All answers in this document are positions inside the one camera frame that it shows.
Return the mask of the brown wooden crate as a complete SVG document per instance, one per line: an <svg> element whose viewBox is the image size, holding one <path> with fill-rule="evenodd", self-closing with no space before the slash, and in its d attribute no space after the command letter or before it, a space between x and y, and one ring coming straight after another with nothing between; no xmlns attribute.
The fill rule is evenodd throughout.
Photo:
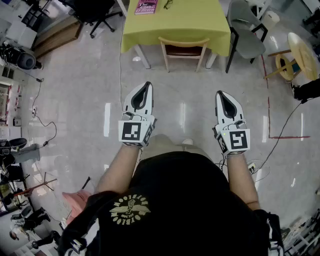
<svg viewBox="0 0 320 256"><path fill-rule="evenodd" d="M73 16L57 23L37 37L33 45L34 56L38 59L53 50L75 41L82 30L83 24Z"/></svg>

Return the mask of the black round device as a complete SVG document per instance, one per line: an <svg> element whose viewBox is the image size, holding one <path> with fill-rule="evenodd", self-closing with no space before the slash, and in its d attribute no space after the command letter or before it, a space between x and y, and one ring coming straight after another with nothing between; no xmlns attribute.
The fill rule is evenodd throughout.
<svg viewBox="0 0 320 256"><path fill-rule="evenodd" d="M14 65L22 70L42 70L43 65L36 57L23 50L21 47L13 46L4 41L0 46L0 57L7 64Z"/></svg>

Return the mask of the wooden floor stand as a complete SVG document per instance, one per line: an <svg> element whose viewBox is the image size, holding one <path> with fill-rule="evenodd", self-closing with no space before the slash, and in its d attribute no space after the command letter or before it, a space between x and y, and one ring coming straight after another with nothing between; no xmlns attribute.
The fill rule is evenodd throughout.
<svg viewBox="0 0 320 256"><path fill-rule="evenodd" d="M56 182L58 179L57 179L57 178L54 178L54 179L51 179L51 180L47 180L46 177L47 177L47 173L45 172L45 173L44 173L44 177L43 177L43 182L41 182L41 183L39 183L39 184L37 184L37 185L35 185L35 186L32 186L32 187L30 187L30 188L25 188L25 189L22 190L22 191L19 191L19 192L16 191L16 192L13 194L13 196L14 196L14 197L18 197L18 196L31 195L35 189L40 188L40 187L43 187L43 186L49 188L51 191L54 191L54 189L51 188L51 187L49 186L49 184L50 184L50 183L53 183L53 182Z"/></svg>

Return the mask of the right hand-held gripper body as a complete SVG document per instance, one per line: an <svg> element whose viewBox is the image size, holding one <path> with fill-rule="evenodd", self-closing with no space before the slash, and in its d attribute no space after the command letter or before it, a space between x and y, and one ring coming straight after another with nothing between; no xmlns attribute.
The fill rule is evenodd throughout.
<svg viewBox="0 0 320 256"><path fill-rule="evenodd" d="M241 155L250 149L250 129L245 119L212 128L223 156Z"/></svg>

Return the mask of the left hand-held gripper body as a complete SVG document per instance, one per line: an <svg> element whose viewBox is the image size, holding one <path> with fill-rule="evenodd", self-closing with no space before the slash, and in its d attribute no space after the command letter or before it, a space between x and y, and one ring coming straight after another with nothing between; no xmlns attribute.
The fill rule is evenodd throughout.
<svg viewBox="0 0 320 256"><path fill-rule="evenodd" d="M156 121L153 115L123 111L118 121L118 140L128 147L146 147Z"/></svg>

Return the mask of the pink book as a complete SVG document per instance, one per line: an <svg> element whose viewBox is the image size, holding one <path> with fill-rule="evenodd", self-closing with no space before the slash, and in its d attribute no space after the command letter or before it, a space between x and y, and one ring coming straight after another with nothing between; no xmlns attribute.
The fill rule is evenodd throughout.
<svg viewBox="0 0 320 256"><path fill-rule="evenodd" d="M149 15L154 14L158 0L139 0L135 8L135 15Z"/></svg>

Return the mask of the person's right forearm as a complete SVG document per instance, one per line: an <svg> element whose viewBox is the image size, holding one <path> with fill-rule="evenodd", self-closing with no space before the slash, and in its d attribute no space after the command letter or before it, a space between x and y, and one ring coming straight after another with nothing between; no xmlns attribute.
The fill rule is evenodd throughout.
<svg viewBox="0 0 320 256"><path fill-rule="evenodd" d="M227 173L230 190L251 210L260 210L255 183L243 154L232 155L227 158Z"/></svg>

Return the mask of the grey chair black frame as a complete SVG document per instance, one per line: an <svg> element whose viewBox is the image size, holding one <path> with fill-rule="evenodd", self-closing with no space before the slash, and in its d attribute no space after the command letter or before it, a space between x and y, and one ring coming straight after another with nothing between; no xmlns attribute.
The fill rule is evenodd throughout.
<svg viewBox="0 0 320 256"><path fill-rule="evenodd" d="M225 69L228 73L236 52L253 63L256 57L266 51L264 40L268 29L254 15L245 0L231 0L226 19L231 32L231 52Z"/></svg>

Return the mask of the person's black shirt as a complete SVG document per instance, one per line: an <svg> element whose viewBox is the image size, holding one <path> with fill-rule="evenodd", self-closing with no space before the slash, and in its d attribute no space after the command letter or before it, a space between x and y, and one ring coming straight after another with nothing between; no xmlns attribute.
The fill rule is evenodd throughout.
<svg viewBox="0 0 320 256"><path fill-rule="evenodd" d="M268 256L279 217L250 209L207 157L169 152L139 163L123 193L90 196L59 256Z"/></svg>

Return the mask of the white cylindrical bin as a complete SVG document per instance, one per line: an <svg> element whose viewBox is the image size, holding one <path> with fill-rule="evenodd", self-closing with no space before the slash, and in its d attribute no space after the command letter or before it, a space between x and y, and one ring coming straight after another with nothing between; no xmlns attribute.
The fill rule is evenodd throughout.
<svg viewBox="0 0 320 256"><path fill-rule="evenodd" d="M268 31L273 29L279 21L280 17L271 10L266 11L261 19L261 22L267 28Z"/></svg>

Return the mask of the round wooden stool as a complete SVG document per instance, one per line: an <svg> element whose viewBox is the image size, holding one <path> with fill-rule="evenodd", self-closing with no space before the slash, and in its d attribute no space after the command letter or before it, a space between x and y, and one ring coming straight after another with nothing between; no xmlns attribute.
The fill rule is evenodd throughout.
<svg viewBox="0 0 320 256"><path fill-rule="evenodd" d="M318 73L312 50L293 32L288 33L287 43L289 49L268 55L268 57L275 56L277 69L265 75L264 79L280 74L286 81L291 82L302 73L307 79L315 81L318 78Z"/></svg>

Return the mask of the white cabinet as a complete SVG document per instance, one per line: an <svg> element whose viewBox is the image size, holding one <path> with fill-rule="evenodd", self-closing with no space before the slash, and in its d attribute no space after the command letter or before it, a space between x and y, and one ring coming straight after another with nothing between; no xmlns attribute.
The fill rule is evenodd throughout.
<svg viewBox="0 0 320 256"><path fill-rule="evenodd" d="M5 40L31 49L37 32L29 28L23 19L32 10L32 6L23 0L0 0L0 31Z"/></svg>

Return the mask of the person's left forearm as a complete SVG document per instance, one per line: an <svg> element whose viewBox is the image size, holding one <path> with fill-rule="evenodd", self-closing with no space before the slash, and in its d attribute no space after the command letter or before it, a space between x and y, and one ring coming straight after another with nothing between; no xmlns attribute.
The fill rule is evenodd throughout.
<svg viewBox="0 0 320 256"><path fill-rule="evenodd" d="M129 188L139 152L139 147L122 145L109 168L101 176L95 193L124 193Z"/></svg>

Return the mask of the black office chair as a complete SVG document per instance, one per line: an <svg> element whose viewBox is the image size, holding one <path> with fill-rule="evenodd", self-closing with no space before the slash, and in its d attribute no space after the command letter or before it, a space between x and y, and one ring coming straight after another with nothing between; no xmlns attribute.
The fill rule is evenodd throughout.
<svg viewBox="0 0 320 256"><path fill-rule="evenodd" d="M108 22L107 19L119 15L123 16L121 11L112 12L115 0L58 0L64 6L71 8L69 15L75 17L81 23L89 24L94 27L90 32L90 37L93 39L95 36L93 33L97 27L104 23L110 31L115 31Z"/></svg>

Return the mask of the person's beige trousers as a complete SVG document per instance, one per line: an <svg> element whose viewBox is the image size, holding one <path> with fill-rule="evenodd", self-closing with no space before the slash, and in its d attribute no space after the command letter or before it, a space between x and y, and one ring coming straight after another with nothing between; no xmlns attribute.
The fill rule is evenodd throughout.
<svg viewBox="0 0 320 256"><path fill-rule="evenodd" d="M144 147L142 153L140 154L140 161L155 157L158 155L171 153L171 152L189 152L192 154L199 154L202 156L207 157L211 160L207 153L201 148L193 145L186 145L186 144L174 144L171 139L164 135L158 134L152 136L148 141L148 146Z"/></svg>

